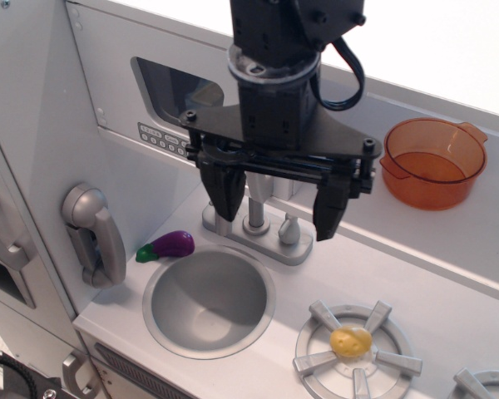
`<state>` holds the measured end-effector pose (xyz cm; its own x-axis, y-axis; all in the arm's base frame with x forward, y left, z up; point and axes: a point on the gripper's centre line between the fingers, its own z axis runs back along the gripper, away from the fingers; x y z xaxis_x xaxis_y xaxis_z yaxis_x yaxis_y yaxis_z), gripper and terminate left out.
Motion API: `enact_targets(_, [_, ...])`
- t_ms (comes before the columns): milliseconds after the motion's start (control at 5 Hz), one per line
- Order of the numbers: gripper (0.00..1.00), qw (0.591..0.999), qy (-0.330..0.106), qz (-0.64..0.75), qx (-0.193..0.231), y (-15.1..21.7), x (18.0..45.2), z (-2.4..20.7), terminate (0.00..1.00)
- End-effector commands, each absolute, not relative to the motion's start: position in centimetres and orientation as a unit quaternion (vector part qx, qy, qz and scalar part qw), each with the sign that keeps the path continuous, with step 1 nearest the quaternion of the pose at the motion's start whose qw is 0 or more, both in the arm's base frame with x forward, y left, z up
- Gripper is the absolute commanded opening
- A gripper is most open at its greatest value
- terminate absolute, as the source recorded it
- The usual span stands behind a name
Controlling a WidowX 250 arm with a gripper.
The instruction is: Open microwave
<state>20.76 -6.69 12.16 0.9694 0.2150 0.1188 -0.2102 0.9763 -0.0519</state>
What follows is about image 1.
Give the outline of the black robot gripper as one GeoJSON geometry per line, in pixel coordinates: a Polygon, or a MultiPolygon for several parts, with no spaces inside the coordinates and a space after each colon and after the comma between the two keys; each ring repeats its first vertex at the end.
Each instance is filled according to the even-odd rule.
{"type": "Polygon", "coordinates": [[[319,55],[273,67],[231,53],[228,68],[238,104],[180,115],[190,134],[188,157],[200,169],[215,211],[235,219],[245,172],[307,182],[317,185],[316,240],[331,239],[349,196],[371,192],[381,143],[334,119],[319,99],[319,55]]]}

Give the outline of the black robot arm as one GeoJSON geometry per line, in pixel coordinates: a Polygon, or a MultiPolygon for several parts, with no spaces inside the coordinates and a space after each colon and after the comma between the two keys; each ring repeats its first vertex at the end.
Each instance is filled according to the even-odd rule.
{"type": "Polygon", "coordinates": [[[344,34],[365,23],[360,1],[233,1],[234,41],[228,68],[239,101],[186,111],[188,159],[216,213],[232,221],[250,172],[315,184],[313,223],[317,240],[330,239],[347,203],[373,186],[373,162],[382,144],[333,117],[361,99],[321,96],[321,55],[332,45],[359,84],[358,58],[344,34]]]}

